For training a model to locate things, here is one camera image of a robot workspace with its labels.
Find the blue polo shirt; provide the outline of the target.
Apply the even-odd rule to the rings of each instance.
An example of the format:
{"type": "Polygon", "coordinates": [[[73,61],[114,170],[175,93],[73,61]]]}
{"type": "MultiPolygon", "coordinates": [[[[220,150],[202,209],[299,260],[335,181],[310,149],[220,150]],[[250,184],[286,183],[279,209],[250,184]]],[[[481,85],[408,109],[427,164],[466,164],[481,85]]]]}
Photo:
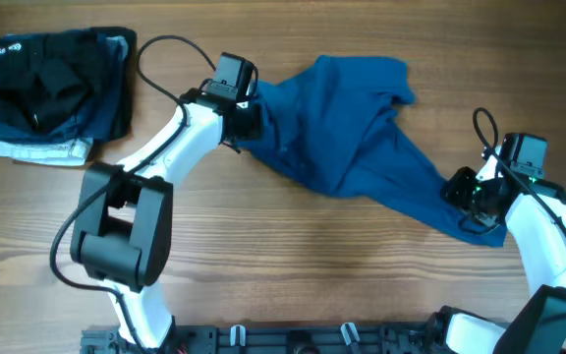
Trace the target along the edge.
{"type": "Polygon", "coordinates": [[[262,135],[237,145],[314,192],[367,197],[460,241],[502,246],[506,227],[478,227],[445,202],[445,179],[398,127],[399,107],[415,100],[399,59],[321,55],[290,79],[258,84],[262,135]]]}

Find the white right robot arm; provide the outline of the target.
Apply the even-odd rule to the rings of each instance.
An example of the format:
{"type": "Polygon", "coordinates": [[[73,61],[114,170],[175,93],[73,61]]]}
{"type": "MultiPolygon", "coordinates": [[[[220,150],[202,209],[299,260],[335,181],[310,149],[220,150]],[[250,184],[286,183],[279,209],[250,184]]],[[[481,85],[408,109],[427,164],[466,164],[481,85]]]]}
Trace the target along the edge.
{"type": "Polygon", "coordinates": [[[440,343],[454,353],[562,353],[566,342],[566,195],[545,180],[544,147],[496,147],[480,171],[459,169],[442,196],[469,219],[504,227],[518,247],[530,299],[507,326],[448,316],[440,343]]]}

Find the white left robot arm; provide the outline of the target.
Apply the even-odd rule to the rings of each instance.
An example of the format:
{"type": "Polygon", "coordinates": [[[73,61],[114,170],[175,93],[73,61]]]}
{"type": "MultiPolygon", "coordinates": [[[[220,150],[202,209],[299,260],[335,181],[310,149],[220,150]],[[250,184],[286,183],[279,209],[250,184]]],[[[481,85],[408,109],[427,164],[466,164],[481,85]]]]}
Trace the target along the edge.
{"type": "Polygon", "coordinates": [[[219,145],[257,139],[261,131],[259,103],[192,88],[146,145],[85,172],[78,206],[61,229],[73,232],[70,257],[91,280],[80,289],[112,301],[119,325],[110,348],[177,352],[175,318],[159,282],[171,250],[174,190],[219,145]]]}

